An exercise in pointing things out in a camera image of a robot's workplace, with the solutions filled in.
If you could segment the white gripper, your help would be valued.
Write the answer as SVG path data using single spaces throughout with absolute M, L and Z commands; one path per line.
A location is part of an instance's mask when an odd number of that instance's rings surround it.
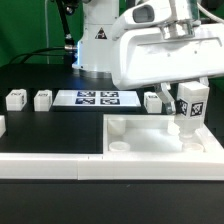
M 157 27 L 130 30 L 113 43 L 111 74 L 120 90 L 156 84 L 166 112 L 175 114 L 169 83 L 199 78 L 209 87 L 207 77 L 224 76 L 224 25 L 203 24 L 194 37 L 172 40 Z

